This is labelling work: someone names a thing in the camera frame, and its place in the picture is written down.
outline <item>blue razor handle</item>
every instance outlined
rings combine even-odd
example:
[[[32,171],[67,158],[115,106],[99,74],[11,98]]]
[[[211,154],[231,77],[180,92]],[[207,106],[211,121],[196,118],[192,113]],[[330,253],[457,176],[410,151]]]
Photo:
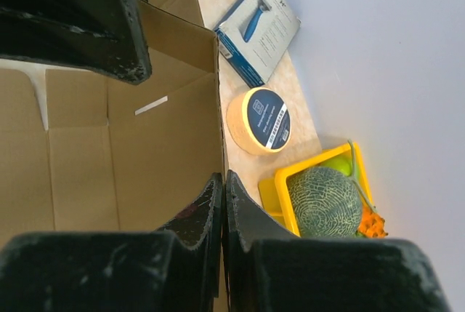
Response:
[[[244,33],[244,41],[248,43],[250,41],[250,38],[254,35],[254,32],[256,30],[256,26],[259,24],[260,17],[263,14],[262,8],[256,8],[255,14],[250,20],[250,23],[248,23],[246,32]]]

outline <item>beige countertop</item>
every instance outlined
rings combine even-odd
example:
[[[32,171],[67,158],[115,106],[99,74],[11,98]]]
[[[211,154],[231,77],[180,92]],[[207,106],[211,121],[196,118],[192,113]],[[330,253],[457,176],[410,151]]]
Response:
[[[199,0],[203,21],[207,28],[213,28],[235,0]],[[272,176],[279,167],[285,167],[321,152],[320,141],[313,125],[296,70],[288,53],[285,53],[267,87],[275,90],[286,102],[291,114],[292,133],[287,147],[273,156],[252,156],[240,149],[226,126],[225,114],[230,101],[248,90],[229,63],[220,55],[220,95],[229,168],[237,172],[247,191],[261,204],[258,182]]]

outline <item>packaging label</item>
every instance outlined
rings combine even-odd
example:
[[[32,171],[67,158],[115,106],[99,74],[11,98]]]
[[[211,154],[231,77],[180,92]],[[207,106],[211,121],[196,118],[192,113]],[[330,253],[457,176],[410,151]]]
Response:
[[[291,117],[286,104],[278,94],[257,90],[248,102],[248,123],[255,138],[273,150],[286,144],[291,130]]]
[[[231,57],[233,57],[233,54],[230,53],[230,51],[225,47],[225,45],[222,42],[218,43],[219,45],[219,52],[223,54],[224,57],[226,57],[226,60],[229,60]]]

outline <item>orange vegetable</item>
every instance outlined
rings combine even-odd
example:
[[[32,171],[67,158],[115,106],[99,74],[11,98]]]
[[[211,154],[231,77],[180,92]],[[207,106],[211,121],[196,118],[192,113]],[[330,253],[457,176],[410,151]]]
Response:
[[[388,235],[384,231],[385,220],[373,212],[366,205],[363,206],[362,221],[358,226],[359,232],[367,236],[368,238],[383,238]]]

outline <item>barcode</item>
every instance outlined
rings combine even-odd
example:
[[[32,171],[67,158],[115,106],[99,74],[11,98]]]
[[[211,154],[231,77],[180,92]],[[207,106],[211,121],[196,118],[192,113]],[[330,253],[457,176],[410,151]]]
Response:
[[[275,142],[276,134],[278,133],[279,126],[281,125],[281,120],[283,120],[285,111],[281,110],[276,118],[275,126],[271,132],[269,143],[273,144]]]
[[[286,129],[283,132],[283,141],[286,141],[288,139],[288,136],[289,136],[289,131]]]
[[[219,52],[221,52],[223,56],[226,57],[226,60],[233,57],[233,54],[230,53],[230,51],[227,49],[227,47],[225,47],[225,45],[222,42],[219,43]]]

